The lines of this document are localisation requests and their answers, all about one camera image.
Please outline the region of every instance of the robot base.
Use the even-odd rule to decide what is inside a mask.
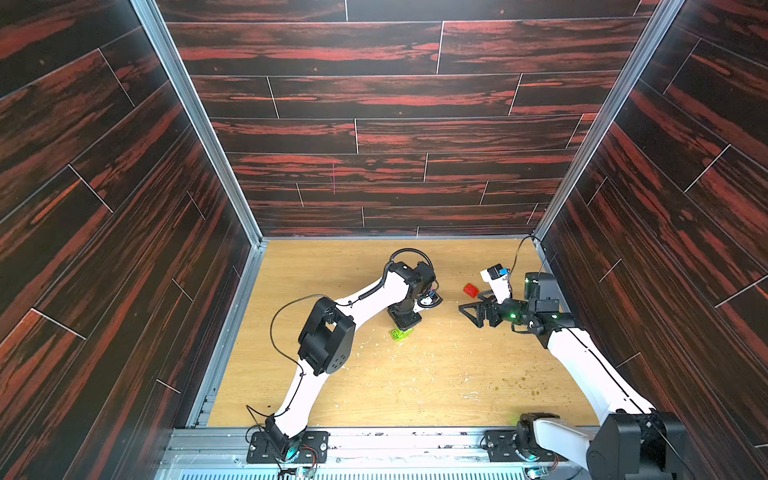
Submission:
[[[418,313],[414,313],[412,310],[402,310],[395,305],[390,306],[386,311],[402,332],[413,328],[415,324],[422,321],[422,316]]]
[[[304,432],[300,447],[314,449],[317,452],[317,459],[314,461],[316,463],[325,463],[328,458],[328,435],[328,432],[322,431]],[[246,462],[257,464],[275,463],[277,459],[280,460],[280,463],[289,463],[291,465],[305,463],[312,465],[314,454],[311,450],[300,448],[297,453],[298,455],[294,455],[293,458],[282,460],[282,455],[272,445],[269,436],[265,432],[255,432],[248,447]]]

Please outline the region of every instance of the dark wood panel wall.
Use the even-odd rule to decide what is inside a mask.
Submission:
[[[250,245],[127,0],[0,26],[0,478],[150,478]]]
[[[765,31],[764,2],[688,0],[545,238],[698,480],[768,478]]]
[[[269,237],[532,232],[655,4],[158,0]]]

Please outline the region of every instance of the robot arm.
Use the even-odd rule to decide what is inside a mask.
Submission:
[[[442,299],[432,289],[435,272],[429,263],[411,269],[394,262],[395,252],[382,278],[353,295],[333,301],[317,300],[299,335],[299,366],[283,404],[266,419],[266,433],[280,460],[290,460],[300,447],[310,410],[328,377],[349,359],[355,331],[387,309],[400,330],[421,321],[419,312],[438,306]]]
[[[679,458],[686,438],[684,426],[675,415],[657,412],[621,378],[578,320],[560,312],[554,276],[526,273],[525,300],[513,300],[500,273],[507,273],[501,265],[481,272],[498,296],[481,302],[493,306],[499,316],[489,318],[489,324],[507,319],[515,332],[535,335],[571,374],[601,425],[595,434],[550,413],[524,414],[515,434],[518,451],[531,458],[536,456],[532,452],[542,449],[558,453],[586,468],[595,480],[621,480],[625,475],[637,475],[632,477],[637,480],[673,478],[673,473],[682,473],[684,464]],[[475,308],[489,310],[488,305]],[[519,332],[515,325],[527,331]]]

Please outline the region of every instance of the enclosure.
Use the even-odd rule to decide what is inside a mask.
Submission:
[[[684,424],[679,478],[768,477],[764,3],[2,16],[0,477],[282,477],[247,462],[246,405],[278,410],[296,366],[270,324],[297,357],[313,300],[273,316],[358,292],[403,247],[443,302],[405,339],[386,311],[356,332],[310,413],[317,475],[590,478],[489,461],[524,413],[601,424],[535,336],[458,311],[500,263],[515,299],[554,274],[563,312]]]

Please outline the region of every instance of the wooden floor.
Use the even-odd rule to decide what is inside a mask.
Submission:
[[[395,342],[386,312],[355,335],[345,368],[332,375],[310,415],[310,426],[514,425],[523,412],[553,412],[576,425],[597,425],[584,394],[565,368],[533,336],[509,323],[478,329],[457,310],[472,299],[466,283],[481,290],[479,272],[496,263],[509,268],[520,240],[273,240],[237,337],[208,425],[245,426],[245,405],[273,412],[296,366],[270,345],[272,315],[285,303],[323,293],[347,296],[381,275],[389,255],[415,247],[430,256],[443,304],[422,312],[410,337]],[[398,260],[415,266],[419,257]],[[522,298],[525,272],[541,261],[526,240],[511,285]],[[275,342],[290,355],[314,299],[286,308],[277,318]]]

